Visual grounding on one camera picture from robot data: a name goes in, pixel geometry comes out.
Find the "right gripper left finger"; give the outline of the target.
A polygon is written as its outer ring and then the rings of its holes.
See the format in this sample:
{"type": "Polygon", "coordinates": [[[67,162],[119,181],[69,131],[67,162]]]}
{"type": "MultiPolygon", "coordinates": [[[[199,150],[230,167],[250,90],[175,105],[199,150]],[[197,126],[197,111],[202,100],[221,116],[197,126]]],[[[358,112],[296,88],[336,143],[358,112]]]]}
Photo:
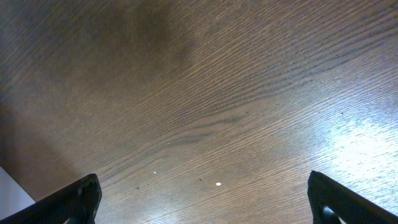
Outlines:
{"type": "Polygon", "coordinates": [[[94,224],[101,198],[98,176],[89,174],[2,219],[1,224],[94,224]]]}

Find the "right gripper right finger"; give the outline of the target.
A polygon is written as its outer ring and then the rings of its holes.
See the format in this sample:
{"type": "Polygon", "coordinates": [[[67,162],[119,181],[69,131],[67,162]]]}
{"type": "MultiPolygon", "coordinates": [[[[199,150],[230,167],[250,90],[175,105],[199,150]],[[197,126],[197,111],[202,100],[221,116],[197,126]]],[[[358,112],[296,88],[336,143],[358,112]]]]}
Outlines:
{"type": "Polygon", "coordinates": [[[397,224],[397,216],[370,202],[321,172],[311,171],[308,199],[313,224],[397,224]]]}

